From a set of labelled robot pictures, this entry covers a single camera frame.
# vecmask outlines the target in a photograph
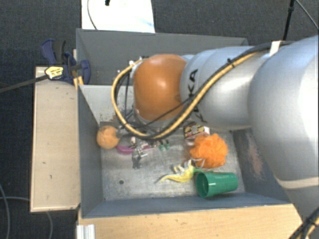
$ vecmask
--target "orange pom-pom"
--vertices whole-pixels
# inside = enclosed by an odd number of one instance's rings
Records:
[[[193,159],[196,161],[196,166],[203,168],[216,168],[226,163],[226,155],[228,147],[225,141],[218,135],[199,135],[195,138],[194,147],[189,151]]]
[[[118,145],[120,139],[116,137],[116,128],[107,125],[99,129],[96,141],[102,148],[112,149]]]

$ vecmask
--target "black wire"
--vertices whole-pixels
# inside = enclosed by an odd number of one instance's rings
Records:
[[[128,72],[126,86],[125,86],[125,100],[124,100],[124,117],[126,118],[126,107],[128,102],[128,91],[129,91],[129,83],[130,83],[130,74],[131,72]]]
[[[27,80],[27,81],[24,81],[24,82],[21,82],[21,83],[18,83],[18,84],[11,85],[9,87],[2,88],[2,89],[0,89],[0,93],[4,93],[4,92],[10,91],[10,90],[21,88],[21,87],[27,86],[29,84],[40,82],[40,81],[43,81],[43,80],[46,80],[46,79],[48,79],[48,76],[47,75],[43,75],[43,76],[37,77],[35,79]]]
[[[293,11],[295,9],[294,5],[295,5],[295,0],[290,0],[290,5],[289,5],[289,9],[288,9],[288,16],[287,16],[287,21],[286,21],[286,27],[285,27],[284,37],[283,37],[284,41],[287,39],[288,29],[289,29],[289,25],[290,25],[290,19],[291,19]]]
[[[291,42],[283,42],[281,45],[288,45],[288,44],[290,44],[290,43],[291,43]],[[191,96],[191,97],[189,97],[188,99],[184,100],[183,103],[184,103],[184,102],[186,103],[186,101],[190,101],[190,100],[192,100],[194,97],[196,97],[196,96],[198,95],[198,93],[199,93],[199,92],[203,89],[203,87],[206,85],[206,83],[207,83],[211,78],[213,78],[216,74],[218,74],[220,71],[224,70],[227,66],[232,65],[232,64],[233,64],[234,62],[236,62],[237,60],[239,60],[239,59],[241,59],[241,58],[243,58],[243,57],[245,57],[245,56],[247,56],[247,55],[249,55],[249,54],[267,50],[267,49],[271,48],[271,44],[272,44],[272,43],[270,42],[270,43],[264,43],[264,44],[257,45],[257,46],[255,46],[255,47],[252,47],[252,48],[246,50],[245,52],[243,52],[243,53],[240,54],[239,56],[235,57],[234,59],[228,60],[225,65],[223,65],[223,66],[220,67],[217,71],[215,71],[215,72],[206,80],[206,82],[204,82],[204,83],[201,85],[201,87],[194,93],[193,96]],[[185,112],[185,110],[189,107],[189,105],[190,105],[190,103],[189,103],[188,105],[184,106],[184,108],[179,112],[179,114],[178,114],[172,121],[177,120],[177,118],[180,117],[180,116]],[[158,120],[158,119],[159,119],[159,118],[156,118],[155,120],[151,121],[151,122],[148,123],[147,125],[149,125],[149,124],[155,122],[155,121]],[[125,127],[125,124],[124,124],[123,122],[120,121],[120,123],[121,123],[121,125],[122,125],[123,127]],[[132,132],[132,135],[134,135],[134,136],[136,136],[137,138],[140,138],[140,139],[151,139],[151,138],[154,138],[154,137],[156,137],[157,135],[160,135],[161,133],[165,132],[165,131],[170,127],[170,125],[171,125],[171,124],[169,124],[169,125],[163,127],[160,131],[158,131],[158,132],[155,133],[155,134],[150,134],[150,135],[147,135],[147,136],[141,136],[141,135],[138,135],[138,134],[135,134],[135,133]],[[169,132],[168,134],[166,134],[166,135],[164,135],[164,136],[162,136],[162,137],[157,138],[157,140],[164,139],[164,138],[168,137],[169,135],[171,135],[172,133],[174,133],[177,129],[178,129],[178,127],[176,127],[176,129],[172,130],[172,131]]]
[[[289,239],[297,239],[301,235],[300,239],[305,239],[307,237],[307,234],[309,232],[309,229],[312,226],[318,227],[317,224],[315,224],[316,219],[319,218],[319,207],[317,207],[307,219],[296,229],[296,231],[290,236]]]

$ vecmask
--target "yellow toy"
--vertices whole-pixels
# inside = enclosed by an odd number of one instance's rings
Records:
[[[175,166],[174,168],[174,174],[169,174],[164,176],[160,179],[159,182],[162,182],[164,180],[172,180],[177,182],[187,182],[191,178],[193,178],[195,172],[199,172],[200,170],[194,167],[191,164],[191,160],[187,162],[187,168],[183,168],[181,165]]]

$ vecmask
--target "gray bin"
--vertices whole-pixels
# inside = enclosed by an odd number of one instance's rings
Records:
[[[130,156],[121,155],[115,149],[101,149],[96,143],[96,133],[100,126],[117,125],[111,104],[110,84],[116,70],[125,68],[128,60],[137,59],[139,55],[151,56],[157,53],[196,54],[205,49],[242,44],[247,44],[243,38],[77,30],[77,59],[89,59],[93,72],[92,85],[80,86],[77,93],[83,218],[289,202],[258,154],[248,130],[217,132],[228,144],[229,153],[226,165],[215,171],[236,173],[239,187],[234,192],[208,199],[197,195],[194,179],[187,183],[158,182],[161,176],[172,173],[173,165],[181,164],[188,158],[181,131],[169,137],[169,150],[152,150],[141,160],[142,168],[136,170],[132,168]],[[122,90],[119,103],[123,103],[123,96]],[[128,105],[131,104],[130,88]],[[124,137],[120,144],[128,145],[129,140]]]

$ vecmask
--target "small orange ball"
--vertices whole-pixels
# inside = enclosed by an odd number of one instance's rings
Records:
[[[96,135],[96,142],[104,149],[112,149],[118,145],[120,139],[116,137],[116,128],[110,125],[103,126]]]

